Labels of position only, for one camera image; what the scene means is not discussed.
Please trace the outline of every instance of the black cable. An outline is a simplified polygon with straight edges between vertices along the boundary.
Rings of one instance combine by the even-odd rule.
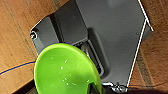
[[[4,73],[6,73],[6,72],[8,72],[8,71],[10,71],[10,70],[13,70],[13,69],[19,68],[19,67],[21,67],[21,66],[31,64],[31,63],[35,63],[35,61],[33,61],[33,62],[28,62],[28,63],[24,63],[24,64],[21,64],[21,65],[19,65],[19,66],[16,66],[16,67],[7,69],[7,70],[5,70],[5,71],[3,71],[3,72],[0,72],[0,75],[4,74]]]

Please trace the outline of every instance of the water droplet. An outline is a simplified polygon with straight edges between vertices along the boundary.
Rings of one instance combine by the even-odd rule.
[[[74,84],[74,83],[72,83],[73,85],[76,85],[76,84]]]
[[[67,60],[65,60],[65,63],[67,63]]]

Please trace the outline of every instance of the wire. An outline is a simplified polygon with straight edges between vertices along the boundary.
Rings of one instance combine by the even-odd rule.
[[[21,64],[21,65],[19,65],[19,66],[16,66],[16,67],[7,69],[7,70],[5,70],[5,71],[3,71],[3,72],[0,72],[0,75],[6,73],[6,72],[8,72],[8,71],[11,71],[11,70],[13,70],[13,69],[19,68],[19,67],[24,66],[24,65],[32,64],[32,63],[35,63],[35,61],[33,61],[33,62],[28,62],[28,63],[24,63],[24,64]]]

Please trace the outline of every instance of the wooden surface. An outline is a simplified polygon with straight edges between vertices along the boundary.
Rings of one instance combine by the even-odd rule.
[[[31,28],[67,0],[0,0],[0,72],[35,61]],[[0,75],[0,94],[10,94],[33,79],[34,64]]]
[[[36,59],[31,28],[66,1],[0,0],[0,72]],[[155,31],[141,44],[130,87],[168,92],[168,1],[141,1]],[[10,94],[32,80],[33,67],[30,64],[0,75],[0,93]]]
[[[136,87],[168,93],[168,0],[141,0],[141,2],[154,32],[141,43],[139,51],[141,57],[137,57],[139,60],[134,67],[130,85],[143,83],[143,86],[153,87]]]

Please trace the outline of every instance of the wooden table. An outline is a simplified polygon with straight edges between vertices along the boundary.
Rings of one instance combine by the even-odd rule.
[[[31,28],[67,0],[0,0],[0,72],[35,61]],[[10,94],[33,79],[34,64],[0,75],[0,93]]]
[[[0,0],[0,72],[36,60],[31,28],[67,1]],[[155,32],[140,47],[130,85],[157,85],[168,81],[168,1],[141,1]],[[33,68],[29,64],[0,75],[0,93],[10,94],[31,81]],[[167,87],[165,83],[153,88],[168,91]]]

